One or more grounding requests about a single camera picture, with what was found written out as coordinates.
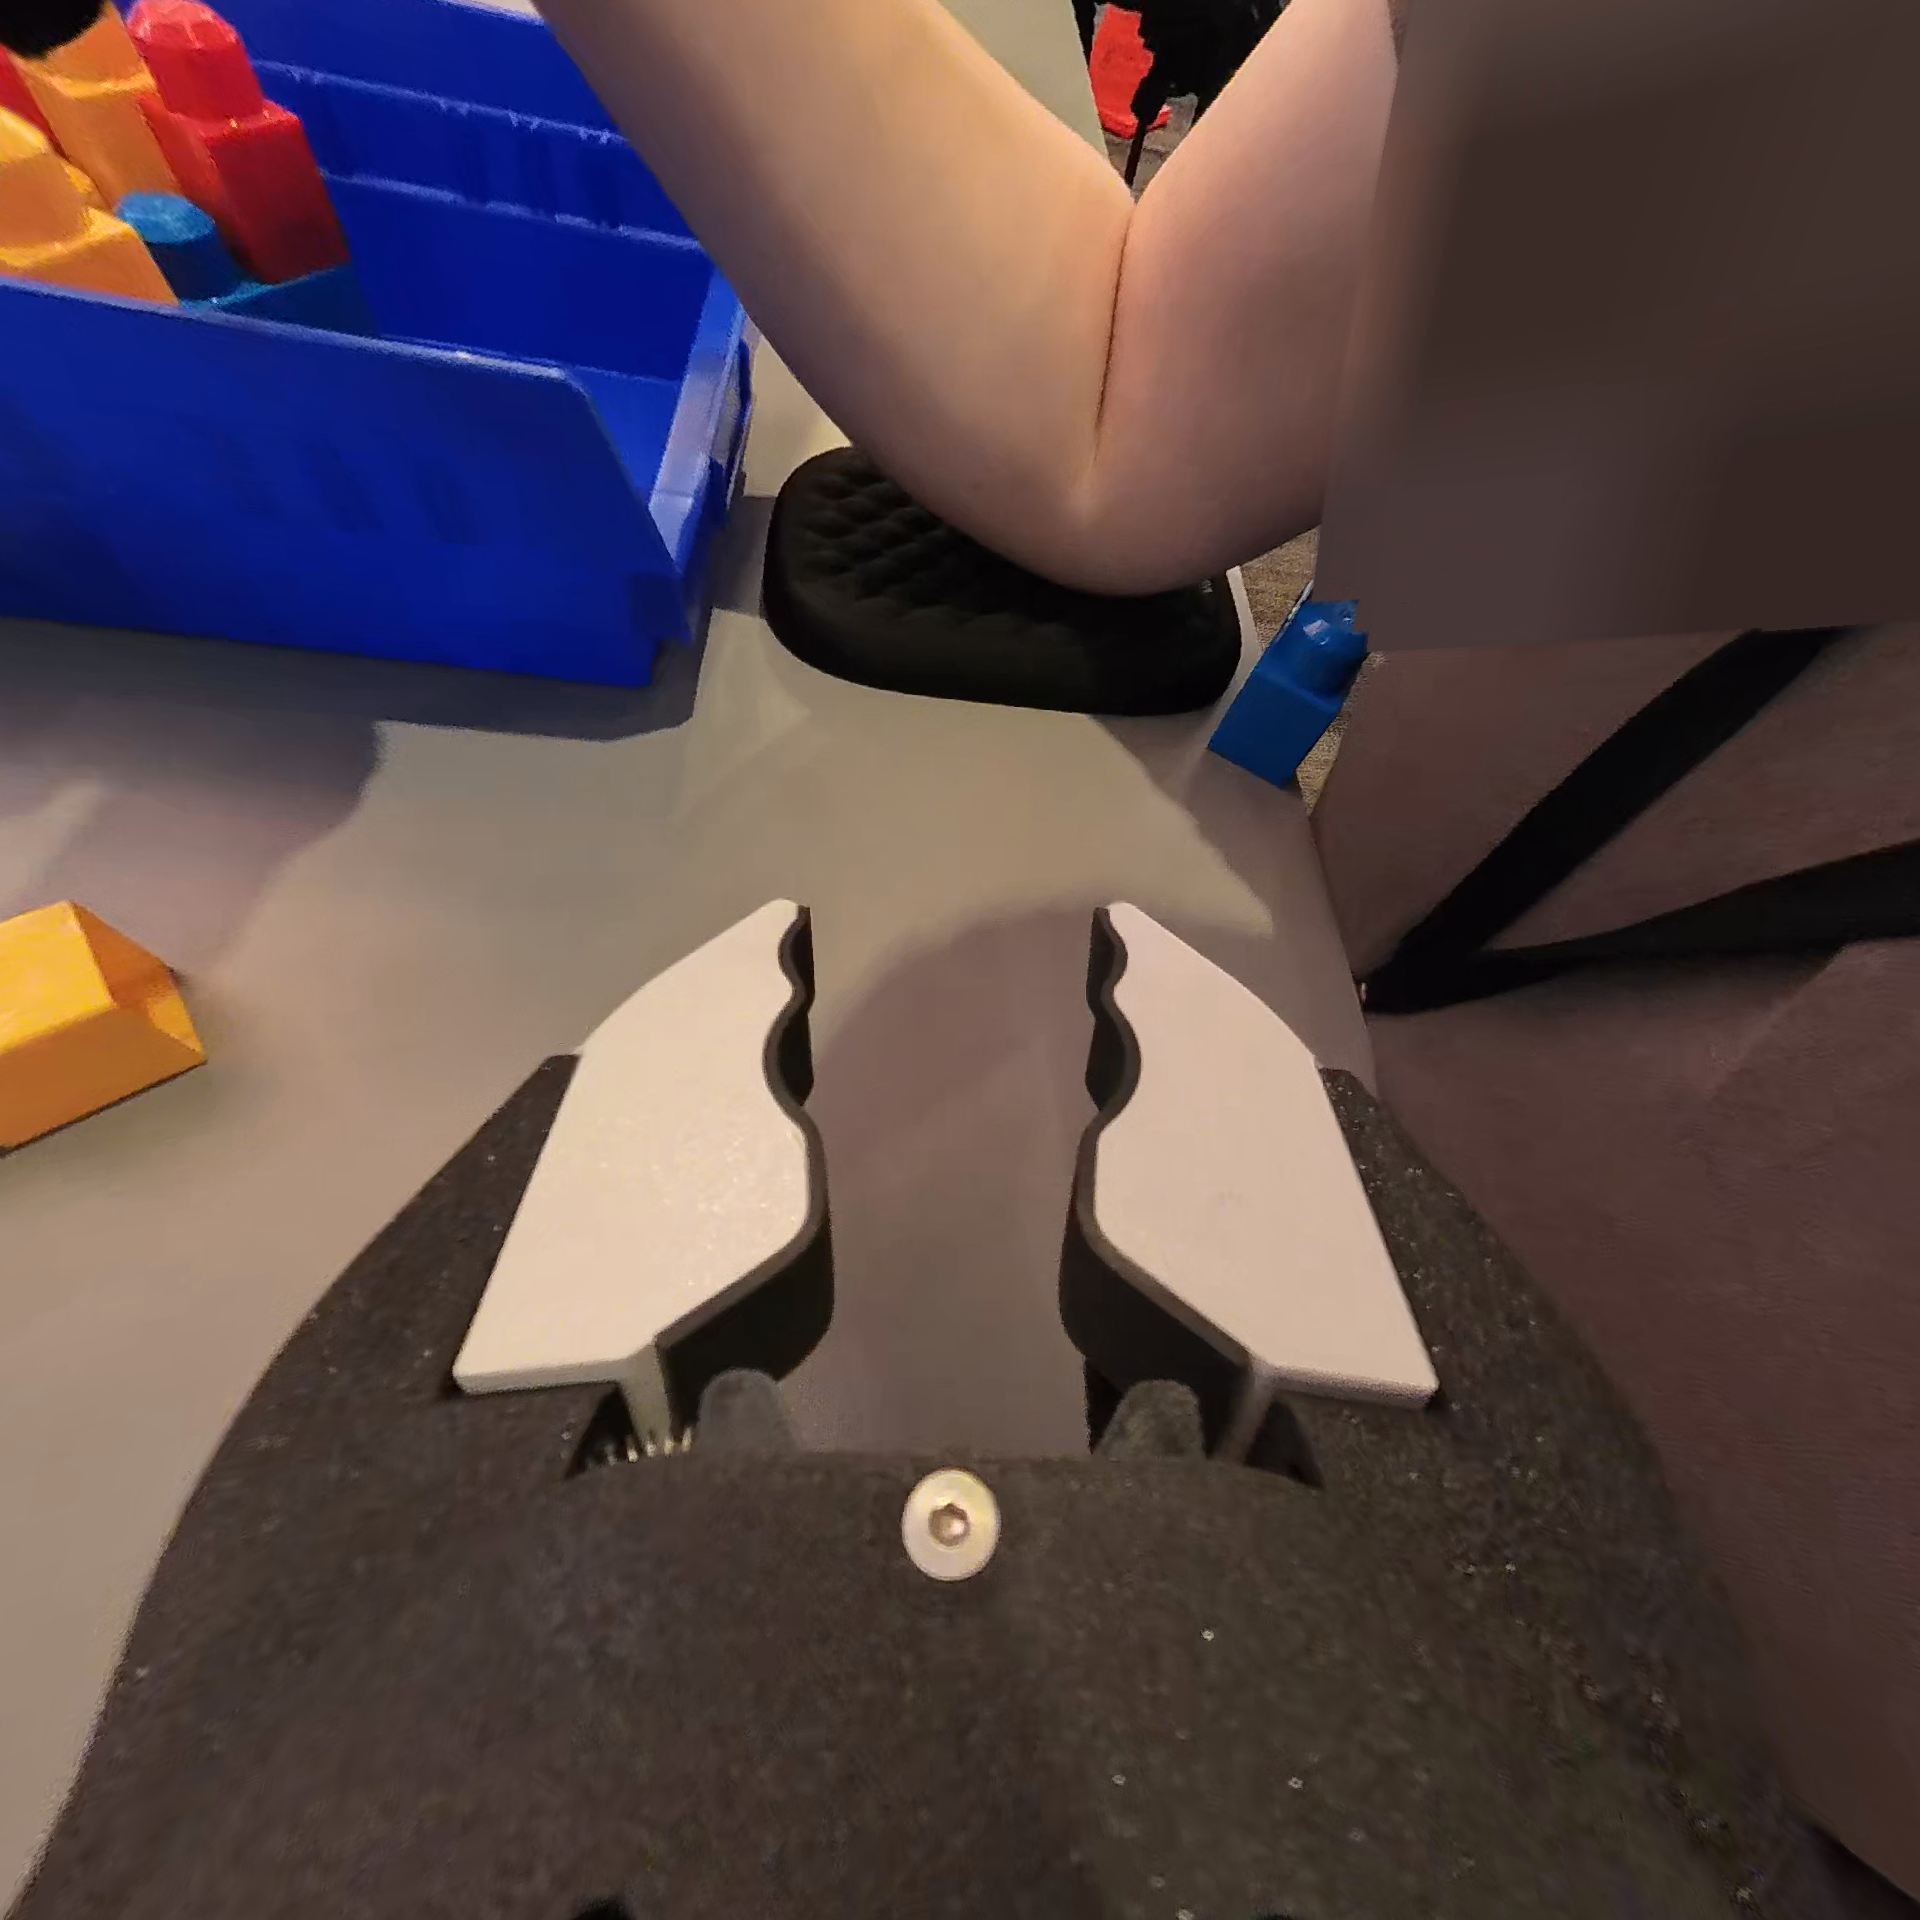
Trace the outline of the person's right forearm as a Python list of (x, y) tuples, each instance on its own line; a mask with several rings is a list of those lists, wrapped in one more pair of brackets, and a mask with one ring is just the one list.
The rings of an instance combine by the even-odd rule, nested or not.
[(1324, 516), (1402, 10), (1286, 4), (1136, 199), (944, 4), (538, 4), (828, 418), (1116, 593)]

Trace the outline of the blue plastic bin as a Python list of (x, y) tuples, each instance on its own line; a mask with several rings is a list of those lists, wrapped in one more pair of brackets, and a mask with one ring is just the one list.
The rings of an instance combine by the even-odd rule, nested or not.
[(6, 278), (4, 614), (646, 685), (744, 462), (733, 290), (536, 16), (214, 9), (372, 330)]

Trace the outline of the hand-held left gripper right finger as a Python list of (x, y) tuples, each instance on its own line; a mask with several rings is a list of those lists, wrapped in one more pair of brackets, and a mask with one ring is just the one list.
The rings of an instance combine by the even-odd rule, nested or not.
[(1426, 1338), (1296, 1031), (1130, 903), (1092, 914), (1088, 1012), (1062, 1330), (1090, 1444), (1152, 1382), (1190, 1393), (1205, 1452), (1271, 1449), (1296, 1398), (1437, 1407)]

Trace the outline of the orange traffic cone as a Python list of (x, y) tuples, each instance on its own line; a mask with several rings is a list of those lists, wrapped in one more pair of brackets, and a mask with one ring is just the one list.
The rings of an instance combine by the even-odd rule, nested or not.
[(1130, 138), (1138, 130), (1136, 93), (1152, 65), (1141, 13), (1109, 2), (1088, 6), (1088, 74), (1096, 120), (1109, 137)]

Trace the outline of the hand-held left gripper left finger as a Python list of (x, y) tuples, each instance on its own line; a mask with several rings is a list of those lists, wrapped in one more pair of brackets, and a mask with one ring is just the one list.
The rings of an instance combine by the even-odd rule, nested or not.
[(589, 1032), (452, 1360), (466, 1396), (608, 1384), (636, 1425), (695, 1425), (714, 1378), (813, 1353), (812, 1002), (809, 910), (769, 901)]

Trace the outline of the black round pad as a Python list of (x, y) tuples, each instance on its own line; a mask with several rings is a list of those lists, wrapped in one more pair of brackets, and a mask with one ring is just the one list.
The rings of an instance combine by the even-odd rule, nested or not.
[(784, 479), (760, 609), (781, 647), (830, 678), (959, 703), (1200, 713), (1240, 663), (1226, 578), (1148, 597), (1049, 583), (925, 511), (854, 448)]

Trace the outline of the red one-stud toy block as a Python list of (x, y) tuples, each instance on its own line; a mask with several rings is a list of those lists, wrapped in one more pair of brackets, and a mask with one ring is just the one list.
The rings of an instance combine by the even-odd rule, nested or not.
[(268, 284), (350, 264), (302, 120), (260, 86), (238, 29), (200, 2), (142, 2), (128, 33), (153, 80), (142, 111), (183, 193)]

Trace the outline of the blue one-stud toy block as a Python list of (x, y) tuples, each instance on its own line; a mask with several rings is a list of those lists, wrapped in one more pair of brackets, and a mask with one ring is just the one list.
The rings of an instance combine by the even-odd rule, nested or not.
[(1209, 751), (1266, 783), (1294, 783), (1367, 655), (1357, 600), (1304, 597), (1216, 720)]

